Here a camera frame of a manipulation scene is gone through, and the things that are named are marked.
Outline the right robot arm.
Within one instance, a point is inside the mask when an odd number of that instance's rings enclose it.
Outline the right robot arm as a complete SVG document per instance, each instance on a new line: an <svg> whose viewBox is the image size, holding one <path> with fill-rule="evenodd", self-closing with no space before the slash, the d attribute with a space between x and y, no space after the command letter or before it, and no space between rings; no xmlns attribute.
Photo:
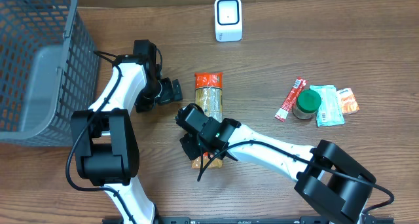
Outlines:
<svg viewBox="0 0 419 224"><path fill-rule="evenodd" d="M295 182L294 189L332 223L363 223L375 177L330 141L296 145L269 138L233 119L176 123L214 155L255 163Z"/></svg>

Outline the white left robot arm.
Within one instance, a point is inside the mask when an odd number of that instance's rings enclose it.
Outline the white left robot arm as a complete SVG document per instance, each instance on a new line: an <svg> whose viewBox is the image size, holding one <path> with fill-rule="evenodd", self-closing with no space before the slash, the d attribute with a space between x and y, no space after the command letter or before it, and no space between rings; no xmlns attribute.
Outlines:
<svg viewBox="0 0 419 224"><path fill-rule="evenodd" d="M109 62L113 73L99 98L71 116L66 180L81 192L106 193L121 214L117 223L162 223L137 175L139 148L130 113L180 101L179 83L162 78L159 49L95 55Z"/></svg>

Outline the teal tissue pack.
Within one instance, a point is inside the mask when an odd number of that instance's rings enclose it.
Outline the teal tissue pack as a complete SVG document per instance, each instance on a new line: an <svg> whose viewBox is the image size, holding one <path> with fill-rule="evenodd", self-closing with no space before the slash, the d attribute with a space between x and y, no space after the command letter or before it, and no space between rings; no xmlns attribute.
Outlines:
<svg viewBox="0 0 419 224"><path fill-rule="evenodd" d="M311 85L321 97L321 104L316 113L317 126L336 126L345 123L337 98L337 89L334 85Z"/></svg>

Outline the red stick sachet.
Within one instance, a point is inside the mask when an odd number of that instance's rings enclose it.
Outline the red stick sachet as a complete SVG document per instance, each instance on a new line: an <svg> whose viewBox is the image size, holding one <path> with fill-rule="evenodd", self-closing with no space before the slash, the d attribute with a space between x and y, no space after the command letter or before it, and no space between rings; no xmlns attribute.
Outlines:
<svg viewBox="0 0 419 224"><path fill-rule="evenodd" d="M307 84L307 80L303 79L301 77L298 77L295 80L295 82L294 82L290 92L288 93L286 99L284 100L281 107L278 109L278 111L274 115L274 117L276 119L278 119L281 122L285 122L290 110L294 106L299 94L302 92L302 90L304 89L306 84Z"/></svg>

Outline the orange tissue pack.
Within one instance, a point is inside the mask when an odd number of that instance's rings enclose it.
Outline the orange tissue pack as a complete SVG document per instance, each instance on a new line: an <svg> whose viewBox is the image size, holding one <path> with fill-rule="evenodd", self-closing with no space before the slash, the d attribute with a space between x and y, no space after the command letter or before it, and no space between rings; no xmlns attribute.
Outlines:
<svg viewBox="0 0 419 224"><path fill-rule="evenodd" d="M337 98L343 115L349 115L359 111L359 105L351 88L337 90Z"/></svg>

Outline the white barcode scanner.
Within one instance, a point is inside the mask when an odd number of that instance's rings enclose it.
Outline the white barcode scanner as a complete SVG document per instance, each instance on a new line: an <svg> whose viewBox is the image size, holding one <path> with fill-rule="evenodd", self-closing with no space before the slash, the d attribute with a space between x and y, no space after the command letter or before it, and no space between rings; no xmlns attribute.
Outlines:
<svg viewBox="0 0 419 224"><path fill-rule="evenodd" d="M241 0L215 0L215 39L218 42L240 41L243 35Z"/></svg>

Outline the grey plastic basket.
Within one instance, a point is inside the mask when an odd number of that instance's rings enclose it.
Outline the grey plastic basket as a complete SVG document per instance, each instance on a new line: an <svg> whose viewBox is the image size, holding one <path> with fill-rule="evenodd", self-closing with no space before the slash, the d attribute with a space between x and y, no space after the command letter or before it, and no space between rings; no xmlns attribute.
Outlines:
<svg viewBox="0 0 419 224"><path fill-rule="evenodd" d="M1 0L1 141L72 144L70 118L94 101L100 60L78 0Z"/></svg>

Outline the green lid jar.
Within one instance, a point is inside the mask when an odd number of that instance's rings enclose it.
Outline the green lid jar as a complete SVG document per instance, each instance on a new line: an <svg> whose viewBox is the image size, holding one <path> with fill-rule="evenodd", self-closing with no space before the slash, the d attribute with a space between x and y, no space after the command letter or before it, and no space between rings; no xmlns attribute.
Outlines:
<svg viewBox="0 0 419 224"><path fill-rule="evenodd" d="M321 105L321 96L314 90L303 90L292 109L294 116L298 119L311 119Z"/></svg>

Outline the orange spaghetti package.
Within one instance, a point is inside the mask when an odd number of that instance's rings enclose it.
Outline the orange spaghetti package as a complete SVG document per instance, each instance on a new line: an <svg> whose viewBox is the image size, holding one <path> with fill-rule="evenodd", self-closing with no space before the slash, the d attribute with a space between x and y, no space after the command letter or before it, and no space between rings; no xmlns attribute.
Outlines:
<svg viewBox="0 0 419 224"><path fill-rule="evenodd" d="M204 114L217 121L223 120L223 73L195 73L195 104Z"/></svg>

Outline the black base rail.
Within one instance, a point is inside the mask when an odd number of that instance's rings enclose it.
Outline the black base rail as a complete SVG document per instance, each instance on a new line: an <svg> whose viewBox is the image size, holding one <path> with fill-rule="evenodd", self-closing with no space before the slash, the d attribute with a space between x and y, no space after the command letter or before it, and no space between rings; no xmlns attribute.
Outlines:
<svg viewBox="0 0 419 224"><path fill-rule="evenodd" d="M123 223L121 217L103 219L103 224ZM163 217L165 224L329 224L331 221L320 216L302 216L293 219L191 219L189 217ZM366 217L366 224L394 224L394 218L377 218L373 216Z"/></svg>

